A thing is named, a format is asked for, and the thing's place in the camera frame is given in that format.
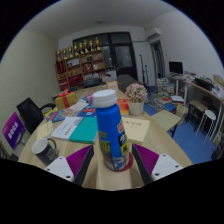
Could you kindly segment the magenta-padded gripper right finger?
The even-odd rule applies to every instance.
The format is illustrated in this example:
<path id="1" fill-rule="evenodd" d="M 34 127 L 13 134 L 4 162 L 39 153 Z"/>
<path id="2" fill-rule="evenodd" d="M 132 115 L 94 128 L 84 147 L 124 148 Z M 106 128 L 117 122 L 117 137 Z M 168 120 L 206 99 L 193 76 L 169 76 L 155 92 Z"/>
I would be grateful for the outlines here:
<path id="1" fill-rule="evenodd" d="M 132 154 L 145 185 L 182 169 L 182 166 L 168 154 L 158 155 L 138 144 L 132 145 Z"/>

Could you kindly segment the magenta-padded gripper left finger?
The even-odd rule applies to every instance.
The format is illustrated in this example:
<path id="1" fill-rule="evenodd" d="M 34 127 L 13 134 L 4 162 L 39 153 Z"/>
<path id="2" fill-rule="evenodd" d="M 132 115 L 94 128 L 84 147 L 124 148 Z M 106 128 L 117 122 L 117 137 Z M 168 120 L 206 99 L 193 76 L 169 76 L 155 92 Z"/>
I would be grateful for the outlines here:
<path id="1" fill-rule="evenodd" d="M 45 168 L 45 171 L 81 186 L 93 156 L 94 148 L 89 145 L 67 158 L 58 157 Z"/>

